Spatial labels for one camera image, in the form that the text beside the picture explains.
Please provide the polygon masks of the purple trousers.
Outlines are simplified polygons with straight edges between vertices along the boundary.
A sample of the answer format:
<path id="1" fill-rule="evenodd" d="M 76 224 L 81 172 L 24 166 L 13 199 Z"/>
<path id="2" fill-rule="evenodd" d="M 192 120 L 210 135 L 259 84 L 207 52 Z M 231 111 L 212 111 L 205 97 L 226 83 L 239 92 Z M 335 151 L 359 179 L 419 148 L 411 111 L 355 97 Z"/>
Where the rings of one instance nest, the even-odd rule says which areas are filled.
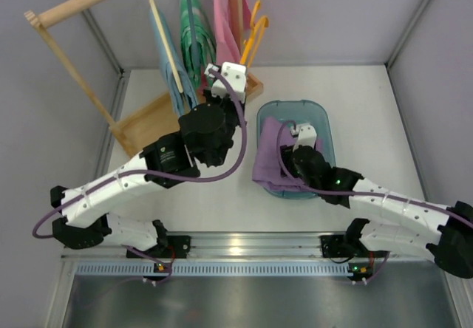
<path id="1" fill-rule="evenodd" d="M 256 159 L 253 165 L 252 180 L 269 191 L 304 192 L 302 181 L 290 180 L 282 176 L 276 147 L 276 138 L 282 123 L 274 117 L 267 117 L 262 124 Z"/>

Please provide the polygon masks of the orange plastic hanger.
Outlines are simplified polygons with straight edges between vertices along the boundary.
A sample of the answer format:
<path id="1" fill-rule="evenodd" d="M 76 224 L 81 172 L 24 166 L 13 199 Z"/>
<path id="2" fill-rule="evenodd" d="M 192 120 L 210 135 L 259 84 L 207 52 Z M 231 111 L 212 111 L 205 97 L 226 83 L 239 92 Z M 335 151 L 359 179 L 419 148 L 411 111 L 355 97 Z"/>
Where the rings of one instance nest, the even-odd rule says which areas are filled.
<path id="1" fill-rule="evenodd" d="M 240 58 L 240 63 L 247 68 L 251 67 L 265 31 L 270 26 L 270 20 L 266 15 L 258 16 L 261 7 L 262 1 L 257 0 L 251 12 L 250 33 L 248 38 L 244 40 L 244 50 Z"/>

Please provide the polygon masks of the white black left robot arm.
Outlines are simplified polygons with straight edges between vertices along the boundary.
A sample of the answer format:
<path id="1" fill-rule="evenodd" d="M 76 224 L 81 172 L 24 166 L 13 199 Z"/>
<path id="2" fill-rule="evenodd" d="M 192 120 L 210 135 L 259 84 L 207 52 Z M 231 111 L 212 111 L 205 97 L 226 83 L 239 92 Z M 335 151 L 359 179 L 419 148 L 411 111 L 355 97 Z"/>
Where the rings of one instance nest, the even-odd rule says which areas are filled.
<path id="1" fill-rule="evenodd" d="M 225 162 L 235 130 L 243 124 L 245 104 L 227 92 L 207 90 L 204 95 L 204 103 L 179 118 L 178 131 L 145 146 L 115 171 L 78 188 L 52 188 L 50 202 L 60 214 L 52 222 L 53 238 L 73 250 L 104 242 L 140 252 L 167 248 L 167 230 L 160 220 L 133 220 L 116 211 L 150 193 L 205 182 L 198 165 Z"/>

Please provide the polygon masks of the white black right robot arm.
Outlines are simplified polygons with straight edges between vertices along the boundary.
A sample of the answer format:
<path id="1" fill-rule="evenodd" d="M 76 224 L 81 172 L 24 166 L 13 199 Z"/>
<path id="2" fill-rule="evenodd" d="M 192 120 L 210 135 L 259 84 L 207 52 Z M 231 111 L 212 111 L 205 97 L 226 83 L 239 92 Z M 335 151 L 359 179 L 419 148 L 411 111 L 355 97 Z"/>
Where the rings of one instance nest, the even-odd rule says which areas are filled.
<path id="1" fill-rule="evenodd" d="M 472 278 L 472 206 L 439 205 L 406 197 L 360 173 L 331 166 L 310 146 L 279 147 L 282 173 L 325 202 L 347 208 L 353 220 L 344 245 L 354 256 L 390 252 L 435 263 L 462 279 Z"/>

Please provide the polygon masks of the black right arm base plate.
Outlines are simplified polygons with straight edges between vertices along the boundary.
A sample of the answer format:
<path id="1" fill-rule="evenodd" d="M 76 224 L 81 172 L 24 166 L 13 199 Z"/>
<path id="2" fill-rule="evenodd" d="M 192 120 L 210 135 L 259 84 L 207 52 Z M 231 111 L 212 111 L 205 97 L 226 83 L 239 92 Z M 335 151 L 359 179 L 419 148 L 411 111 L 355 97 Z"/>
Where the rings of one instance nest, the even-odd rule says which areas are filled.
<path id="1" fill-rule="evenodd" d="M 343 264 L 355 259 L 383 259 L 388 252 L 368 250 L 359 239 L 350 239 L 344 234 L 320 237 L 322 257 Z"/>

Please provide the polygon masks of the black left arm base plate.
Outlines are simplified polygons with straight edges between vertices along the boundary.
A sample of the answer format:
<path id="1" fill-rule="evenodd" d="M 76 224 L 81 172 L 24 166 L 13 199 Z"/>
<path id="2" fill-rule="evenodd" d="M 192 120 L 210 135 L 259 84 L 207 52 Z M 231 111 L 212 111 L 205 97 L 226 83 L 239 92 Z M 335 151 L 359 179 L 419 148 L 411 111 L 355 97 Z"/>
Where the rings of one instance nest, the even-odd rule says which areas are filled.
<path id="1" fill-rule="evenodd" d="M 152 244 L 147 250 L 129 249 L 129 245 L 123 245 L 126 249 L 127 258 L 142 259 L 186 259 L 191 248 L 191 237 L 187 235 L 170 235 L 164 240 L 152 237 Z"/>

